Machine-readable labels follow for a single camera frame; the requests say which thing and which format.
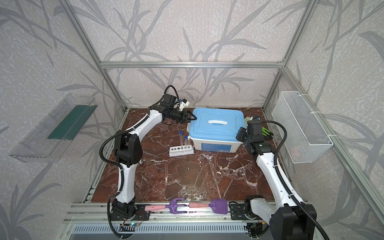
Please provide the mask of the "white test tube rack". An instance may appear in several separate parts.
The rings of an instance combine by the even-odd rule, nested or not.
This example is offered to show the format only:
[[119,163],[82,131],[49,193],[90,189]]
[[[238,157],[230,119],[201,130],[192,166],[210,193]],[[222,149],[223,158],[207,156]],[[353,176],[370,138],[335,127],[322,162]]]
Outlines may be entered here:
[[179,157],[179,156],[192,155],[192,154],[194,154],[194,147],[192,145],[175,146],[175,147],[170,147],[169,149],[170,157]]

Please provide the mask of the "blue plastic bin lid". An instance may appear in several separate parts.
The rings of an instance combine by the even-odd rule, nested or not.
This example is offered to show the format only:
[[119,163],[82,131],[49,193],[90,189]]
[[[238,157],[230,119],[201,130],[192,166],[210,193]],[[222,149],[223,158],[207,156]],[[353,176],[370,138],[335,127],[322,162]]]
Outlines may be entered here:
[[193,115],[197,117],[190,122],[193,139],[232,142],[245,127],[244,114],[238,110],[196,108]]

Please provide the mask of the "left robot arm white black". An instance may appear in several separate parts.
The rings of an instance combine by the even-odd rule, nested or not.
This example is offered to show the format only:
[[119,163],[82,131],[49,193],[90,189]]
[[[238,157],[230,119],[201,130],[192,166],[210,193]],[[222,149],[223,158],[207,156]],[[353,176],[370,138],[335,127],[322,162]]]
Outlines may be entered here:
[[[145,116],[125,131],[117,131],[105,140],[99,150],[100,158],[107,164],[119,168],[118,190],[115,195],[112,211],[119,216],[129,219],[137,212],[135,206],[134,181],[138,163],[143,157],[141,141],[156,125],[171,119],[178,123],[190,123],[197,117],[186,109],[186,99],[180,99],[176,88],[166,87],[160,100],[150,105]],[[104,157],[104,148],[110,141],[114,141],[114,156],[110,161]]]

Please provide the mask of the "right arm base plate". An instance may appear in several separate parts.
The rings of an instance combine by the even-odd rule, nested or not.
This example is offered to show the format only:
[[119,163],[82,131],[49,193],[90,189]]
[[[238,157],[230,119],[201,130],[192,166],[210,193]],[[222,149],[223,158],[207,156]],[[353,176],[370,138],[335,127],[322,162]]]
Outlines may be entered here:
[[230,209],[231,220],[261,220],[259,216],[252,212],[250,201],[245,201],[242,204],[230,201],[228,207]]

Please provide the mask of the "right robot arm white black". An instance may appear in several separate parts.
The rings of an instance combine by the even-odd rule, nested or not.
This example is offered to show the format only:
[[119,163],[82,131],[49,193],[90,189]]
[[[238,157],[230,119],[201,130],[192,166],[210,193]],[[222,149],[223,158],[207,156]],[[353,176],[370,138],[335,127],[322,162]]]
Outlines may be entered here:
[[328,240],[328,234],[317,222],[315,208],[306,204],[295,191],[278,160],[278,153],[288,136],[286,128],[273,122],[284,132],[283,139],[275,148],[265,140],[263,123],[255,117],[247,122],[246,128],[240,128],[236,136],[264,173],[275,200],[272,206],[265,200],[251,199],[249,206],[252,213],[269,225],[275,240],[311,240],[315,231]]

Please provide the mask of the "green black work glove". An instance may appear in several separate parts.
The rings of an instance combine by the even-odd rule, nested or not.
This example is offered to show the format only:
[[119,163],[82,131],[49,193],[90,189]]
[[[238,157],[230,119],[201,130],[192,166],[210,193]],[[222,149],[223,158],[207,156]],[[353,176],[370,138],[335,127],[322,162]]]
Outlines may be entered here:
[[[247,124],[249,121],[253,120],[253,117],[245,117],[245,123]],[[272,140],[273,139],[273,133],[270,132],[268,129],[262,127],[263,131],[263,136],[265,137],[266,140]]]

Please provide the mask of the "white plastic storage bin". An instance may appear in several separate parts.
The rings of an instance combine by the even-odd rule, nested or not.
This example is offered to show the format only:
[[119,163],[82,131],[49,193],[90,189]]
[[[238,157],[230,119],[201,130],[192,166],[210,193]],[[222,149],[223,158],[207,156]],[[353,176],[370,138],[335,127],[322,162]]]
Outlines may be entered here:
[[237,140],[235,141],[214,141],[194,139],[191,137],[194,147],[199,151],[219,152],[219,153],[235,153],[238,148],[243,144]]

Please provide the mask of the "green mat in shelf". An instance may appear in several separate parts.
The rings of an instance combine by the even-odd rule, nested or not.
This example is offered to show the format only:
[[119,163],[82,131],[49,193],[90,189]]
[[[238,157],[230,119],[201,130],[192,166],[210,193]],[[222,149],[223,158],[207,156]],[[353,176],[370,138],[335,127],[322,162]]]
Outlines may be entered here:
[[50,133],[48,139],[73,141],[97,107],[97,105],[76,105]]

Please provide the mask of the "clear acrylic wall shelf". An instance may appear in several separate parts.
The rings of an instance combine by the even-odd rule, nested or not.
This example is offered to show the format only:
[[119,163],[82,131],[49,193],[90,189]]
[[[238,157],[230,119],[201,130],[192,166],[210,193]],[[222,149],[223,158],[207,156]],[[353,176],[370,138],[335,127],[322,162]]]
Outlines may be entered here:
[[23,163],[56,163],[73,141],[48,139],[76,105],[97,105],[94,97],[67,94],[64,99],[10,152]]

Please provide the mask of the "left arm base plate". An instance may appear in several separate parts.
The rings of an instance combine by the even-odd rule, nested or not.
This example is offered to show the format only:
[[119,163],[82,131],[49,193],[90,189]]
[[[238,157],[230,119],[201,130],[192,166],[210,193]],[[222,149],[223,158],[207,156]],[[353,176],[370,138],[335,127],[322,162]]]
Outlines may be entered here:
[[150,218],[150,212],[145,211],[146,205],[136,205],[136,209],[133,211],[131,216],[123,215],[117,210],[112,209],[110,213],[110,218],[112,221],[148,221]]

